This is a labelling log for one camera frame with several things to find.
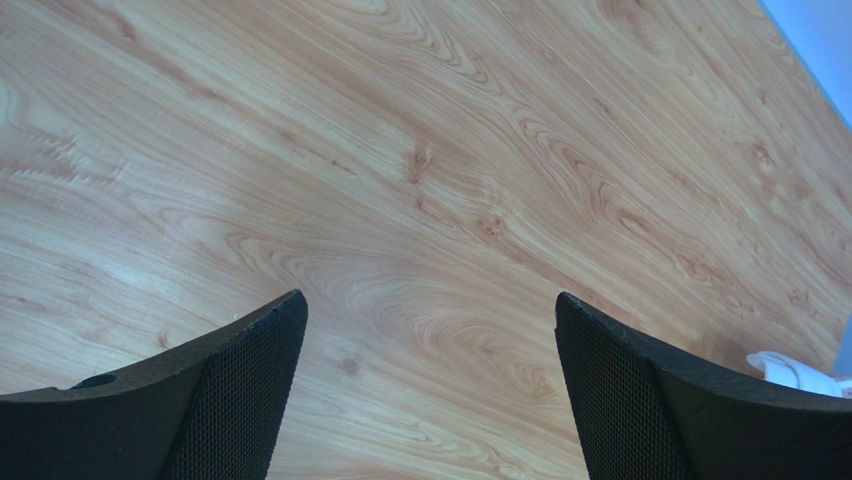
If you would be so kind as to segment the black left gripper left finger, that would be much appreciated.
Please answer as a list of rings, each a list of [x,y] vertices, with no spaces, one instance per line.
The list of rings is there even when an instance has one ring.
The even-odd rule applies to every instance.
[[[5,479],[263,479],[307,327],[294,290],[132,365],[1,399]]]

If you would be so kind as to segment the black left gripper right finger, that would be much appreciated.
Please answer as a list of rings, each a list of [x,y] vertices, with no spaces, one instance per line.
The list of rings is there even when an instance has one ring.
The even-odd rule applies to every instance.
[[[555,339],[593,479],[847,479],[851,403],[759,380],[574,295]]]

